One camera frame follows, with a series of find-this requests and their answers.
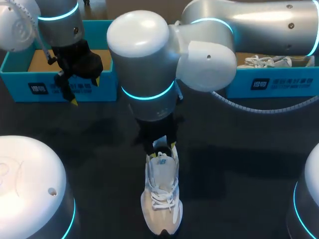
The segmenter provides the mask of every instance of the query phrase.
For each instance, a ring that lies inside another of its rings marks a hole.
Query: glowing blue ring
[[[315,50],[318,47],[318,43],[319,43],[319,3],[316,0],[313,0],[314,4],[316,5],[317,8],[317,14],[318,14],[318,29],[317,29],[317,37],[316,37],[316,41],[314,44],[313,49],[311,50],[311,52],[307,55],[307,56],[312,56],[313,53],[315,52]]]
[[[73,210],[72,221],[71,221],[71,223],[70,223],[70,226],[69,226],[68,230],[66,231],[66,233],[65,233],[64,236],[62,237],[62,239],[65,239],[66,236],[68,235],[68,233],[69,233],[69,231],[70,231],[70,229],[71,229],[71,227],[72,227],[72,225],[73,225],[74,218],[75,218],[75,199],[74,199],[74,210]]]
[[[229,30],[231,31],[231,33],[234,34],[233,29],[231,29],[231,27],[230,27],[230,25],[228,25],[228,23],[226,23],[223,20],[220,20],[218,18],[214,18],[214,17],[201,18],[201,19],[193,21],[191,24],[197,23],[197,22],[201,22],[201,21],[217,21],[217,22],[220,22],[220,23],[224,24],[225,26],[227,26],[229,28]]]
[[[294,190],[294,207],[295,207],[295,211],[296,211],[297,217],[298,217],[298,219],[299,219],[301,225],[302,225],[302,226],[304,227],[304,229],[306,230],[306,232],[307,232],[313,239],[317,239],[317,238],[308,230],[308,228],[305,226],[305,224],[303,223],[303,221],[301,220],[301,218],[300,218],[300,216],[299,216],[299,214],[298,214],[297,207],[296,207],[296,200],[295,200],[297,184],[298,184],[298,182],[296,183],[295,190]]]
[[[137,97],[137,96],[132,96],[130,93],[128,93],[126,90],[124,90],[124,88],[122,87],[122,90],[125,94],[127,94],[129,97],[133,98],[133,99],[136,99],[136,100],[140,100],[140,101],[148,101],[148,100],[153,100],[153,99],[156,99],[158,97],[161,97],[163,95],[165,95],[174,85],[175,81],[173,81],[171,83],[171,85],[165,90],[163,91],[162,93],[156,95],[156,96],[151,96],[151,97]]]
[[[59,19],[63,19],[69,15],[72,15],[79,7],[79,3],[76,4],[75,8],[73,8],[70,12],[61,15],[61,16],[56,16],[56,17],[38,17],[39,20],[43,20],[43,21],[55,21],[55,20],[59,20]]]

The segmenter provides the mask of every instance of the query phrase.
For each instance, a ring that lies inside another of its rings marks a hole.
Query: dark table surface
[[[184,215],[178,238],[287,238],[285,214],[294,184],[319,142],[318,104],[255,115],[181,89],[184,102],[176,116],[185,118],[177,146]],[[270,109],[302,100],[236,102]],[[0,81],[0,109],[0,135],[33,137],[60,156],[83,239],[150,238],[140,206],[145,153],[131,146],[138,126],[123,97],[79,107],[16,104]]]

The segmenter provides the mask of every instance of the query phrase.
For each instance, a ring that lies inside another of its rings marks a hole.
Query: logo
[[[265,90],[267,89],[269,78],[256,78],[251,85],[251,90]]]
[[[48,90],[44,83],[28,83],[32,94],[34,95],[47,95]]]
[[[32,36],[31,26],[26,19],[19,19],[12,26],[12,34],[17,41],[25,42]]]
[[[166,164],[166,159],[159,159],[158,165],[163,165],[163,164]]]

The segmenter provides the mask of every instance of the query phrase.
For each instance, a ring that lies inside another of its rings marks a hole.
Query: screw hole
[[[56,190],[55,190],[54,188],[49,188],[49,189],[48,189],[48,192],[49,192],[49,194],[50,194],[51,196],[56,196],[56,195],[57,195],[57,192],[56,192]]]

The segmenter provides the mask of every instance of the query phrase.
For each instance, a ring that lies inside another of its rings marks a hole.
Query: box label
[[[28,83],[32,94],[34,95],[47,95],[48,90],[44,83]]]
[[[304,89],[309,88],[313,83],[313,78],[283,78],[283,79],[274,79],[271,85],[272,90],[287,90],[287,89]]]
[[[72,93],[74,94],[91,94],[92,93],[92,85],[90,83],[78,83],[78,84],[69,84]],[[50,84],[50,89],[53,94],[61,94],[61,90],[55,85]]]
[[[251,90],[265,90],[267,89],[269,84],[269,78],[256,78],[253,80],[253,83],[251,85]]]

